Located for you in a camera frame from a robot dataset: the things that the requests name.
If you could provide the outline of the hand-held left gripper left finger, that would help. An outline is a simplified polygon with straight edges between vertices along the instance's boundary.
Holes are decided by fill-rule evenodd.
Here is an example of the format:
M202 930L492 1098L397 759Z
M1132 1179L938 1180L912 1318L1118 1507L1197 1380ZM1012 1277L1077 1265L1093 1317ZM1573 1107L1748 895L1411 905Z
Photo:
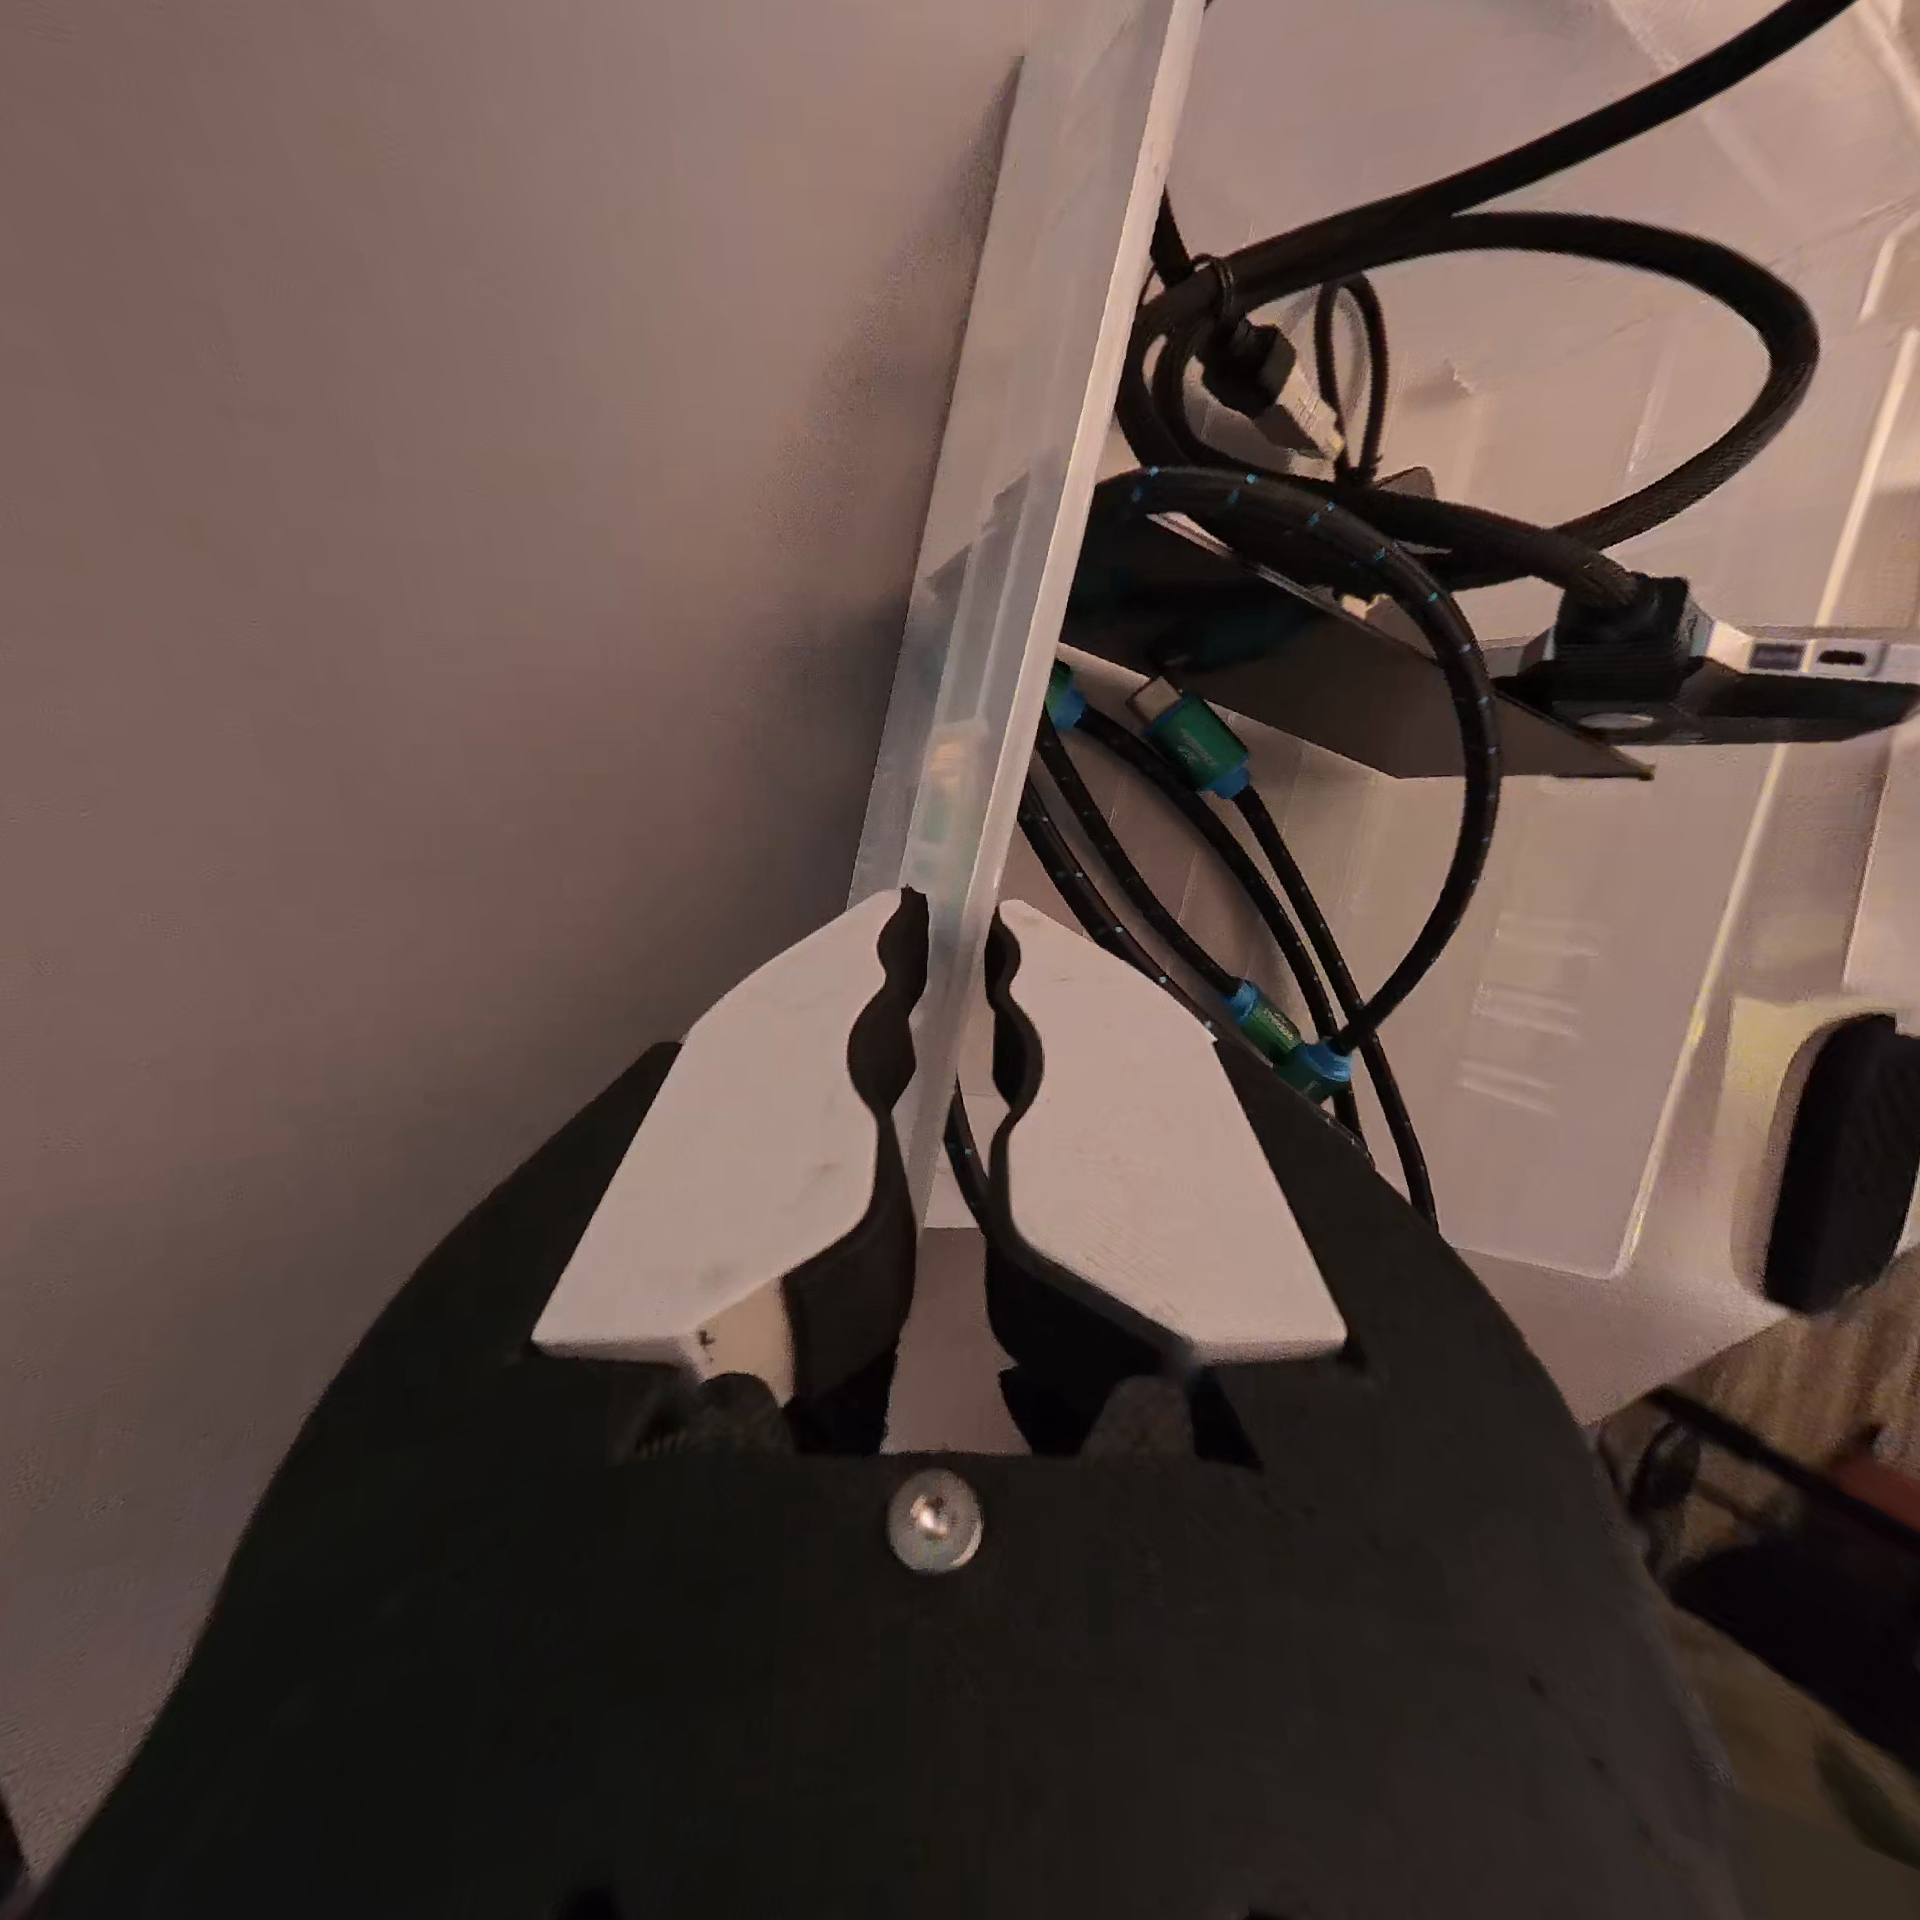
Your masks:
M822 1454L885 1448L920 1215L920 895L784 949L685 1037L532 1342L570 1362L764 1386Z

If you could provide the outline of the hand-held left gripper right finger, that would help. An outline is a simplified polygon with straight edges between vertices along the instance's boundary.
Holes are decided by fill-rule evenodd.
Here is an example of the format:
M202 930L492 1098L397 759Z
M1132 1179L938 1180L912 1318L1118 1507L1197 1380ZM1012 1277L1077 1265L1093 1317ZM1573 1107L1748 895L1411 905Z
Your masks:
M1220 1370L1324 1360L1346 1320L1207 1025L1020 900L982 957L993 1081L980 1230L1001 1393L1075 1454L1131 1382L1174 1433Z

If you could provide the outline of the silver black hdmi switch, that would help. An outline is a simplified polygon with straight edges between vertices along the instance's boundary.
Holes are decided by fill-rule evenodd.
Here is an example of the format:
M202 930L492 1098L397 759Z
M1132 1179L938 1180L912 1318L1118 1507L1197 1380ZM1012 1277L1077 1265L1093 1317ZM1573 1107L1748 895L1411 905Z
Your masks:
M1825 746L1918 708L1914 628L1741 628L1684 578L1636 575L1621 605L1566 591L1499 688L1602 746Z

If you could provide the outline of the clear plastic bin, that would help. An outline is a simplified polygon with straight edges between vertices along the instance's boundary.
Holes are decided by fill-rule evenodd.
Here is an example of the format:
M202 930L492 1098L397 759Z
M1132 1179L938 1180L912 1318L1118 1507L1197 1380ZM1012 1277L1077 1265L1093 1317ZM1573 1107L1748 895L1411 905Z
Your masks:
M930 914L920 1066L898 1142L920 1223L950 1125L974 972L988 941L1016 799L1043 730L1044 668L1069 608L1108 421L1140 459L1118 510L1188 517L1262 560L1327 559L1364 576L1428 639L1456 716L1463 804L1438 898L1387 977L1358 1001L1320 963L1346 1021L1327 1048L1380 1066L1380 1031L1414 994L1474 902L1503 797L1494 685L1459 592L1520 578L1621 606L1636 573L1612 549L1727 489L1803 409L1818 369L1807 303L1773 270L1700 236L1619 219L1499 205L1661 130L1755 78L1849 4L1781 4L1636 93L1499 156L1217 256L1188 256L1153 207L1202 35L1202 4L1093 4L1053 54L1022 62L973 288L907 634L877 752L851 902L919 890ZM1253 318L1297 294L1404 263L1520 252L1683 284L1734 315L1766 357L1743 417L1640 492L1560 526L1503 518L1361 478L1308 482L1229 467L1188 422L1188 369L1220 365L1226 407L1284 396Z

